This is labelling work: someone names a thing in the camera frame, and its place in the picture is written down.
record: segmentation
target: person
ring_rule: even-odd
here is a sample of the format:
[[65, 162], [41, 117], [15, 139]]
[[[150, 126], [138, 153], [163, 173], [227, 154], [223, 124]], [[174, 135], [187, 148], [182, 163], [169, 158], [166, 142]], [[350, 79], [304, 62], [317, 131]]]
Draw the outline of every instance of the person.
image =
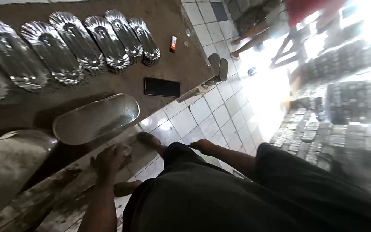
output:
[[[144, 182], [126, 183], [132, 194], [124, 232], [143, 231], [371, 231], [371, 195], [273, 145], [257, 156], [199, 140], [190, 147], [232, 166], [249, 179], [208, 164], [189, 146], [168, 147], [149, 133], [138, 141], [155, 149], [164, 170]], [[98, 174], [79, 232], [116, 231], [113, 185], [129, 147], [112, 146], [91, 164]]]
[[240, 49], [231, 53], [233, 57], [239, 57], [240, 53], [249, 48], [261, 44], [265, 40], [278, 38], [290, 32], [290, 28], [296, 27], [307, 16], [324, 9], [317, 19], [317, 29], [324, 28], [337, 11], [347, 0], [272, 0], [266, 5], [270, 9], [266, 18], [244, 32], [238, 39], [231, 42], [232, 45], [240, 44], [241, 40], [252, 38]]

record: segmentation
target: red shirt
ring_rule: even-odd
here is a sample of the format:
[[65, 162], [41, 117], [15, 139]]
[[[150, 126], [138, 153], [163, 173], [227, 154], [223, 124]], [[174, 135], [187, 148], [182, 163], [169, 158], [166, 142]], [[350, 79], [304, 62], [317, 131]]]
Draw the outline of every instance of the red shirt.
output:
[[286, 9], [289, 14], [290, 27], [295, 27], [312, 13], [326, 8], [324, 13], [338, 11], [347, 0], [287, 0]]

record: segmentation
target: black smartphone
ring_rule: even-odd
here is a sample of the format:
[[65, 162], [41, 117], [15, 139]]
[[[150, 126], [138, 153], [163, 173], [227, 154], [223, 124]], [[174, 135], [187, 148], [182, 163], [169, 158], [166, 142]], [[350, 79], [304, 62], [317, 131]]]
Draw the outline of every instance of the black smartphone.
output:
[[179, 98], [180, 83], [158, 78], [144, 77], [144, 94]]

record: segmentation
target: wooden table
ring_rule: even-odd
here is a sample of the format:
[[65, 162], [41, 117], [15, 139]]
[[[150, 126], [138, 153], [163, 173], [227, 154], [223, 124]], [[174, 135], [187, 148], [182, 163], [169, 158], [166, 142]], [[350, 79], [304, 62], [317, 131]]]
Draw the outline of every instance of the wooden table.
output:
[[[0, 5], [0, 20], [11, 25], [18, 34], [22, 24], [31, 21], [48, 22], [49, 15], [55, 11], [73, 13], [82, 21], [87, 16], [103, 16], [106, 10], [117, 9], [126, 18], [142, 18], [161, 50], [160, 62], [154, 67], [136, 64], [130, 66], [123, 74], [108, 72], [100, 76], [91, 76], [86, 82], [75, 87], [56, 84], [43, 93], [31, 93], [12, 87], [11, 95], [0, 102], [0, 136], [24, 128], [52, 131], [52, 122], [57, 116], [116, 93], [129, 94], [140, 105], [140, 116], [123, 128], [116, 129], [85, 145], [61, 144], [34, 175], [27, 187], [61, 170], [174, 100], [174, 98], [144, 95], [144, 77], [178, 81], [181, 83], [182, 94], [213, 77], [214, 72], [208, 65], [208, 59], [193, 26], [181, 8], [180, 0], [101, 0]], [[192, 32], [190, 37], [187, 36], [186, 29]], [[173, 35], [178, 38], [175, 53], [169, 51]], [[183, 45], [184, 41], [188, 41], [188, 47]]]

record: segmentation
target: white tile floor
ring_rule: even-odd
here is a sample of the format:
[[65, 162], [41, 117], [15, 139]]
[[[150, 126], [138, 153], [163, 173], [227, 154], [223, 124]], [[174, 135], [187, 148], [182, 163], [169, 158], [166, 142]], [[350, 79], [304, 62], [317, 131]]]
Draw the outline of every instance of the white tile floor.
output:
[[[231, 58], [230, 52], [247, 42], [243, 40], [240, 45], [230, 44], [237, 38], [233, 21], [217, 22], [209, 0], [181, 1], [207, 57], [217, 52], [221, 58], [227, 59], [228, 80], [218, 83], [204, 95], [183, 103], [174, 101], [168, 104], [127, 129], [125, 134], [131, 136], [144, 130], [166, 146], [176, 141], [190, 144], [208, 139], [219, 146], [255, 156], [257, 147], [270, 140], [286, 113], [283, 104], [289, 96], [286, 69], [268, 69], [284, 37], [265, 41], [266, 49], [262, 52], [247, 50], [240, 54], [240, 58]], [[253, 66], [258, 73], [249, 77], [247, 70]], [[107, 145], [122, 141], [118, 137]], [[155, 151], [132, 139], [126, 141], [133, 147], [132, 163], [127, 166], [132, 175], [131, 181], [156, 177], [164, 169], [164, 162]], [[196, 153], [214, 165], [233, 171], [224, 162], [198, 151]]]

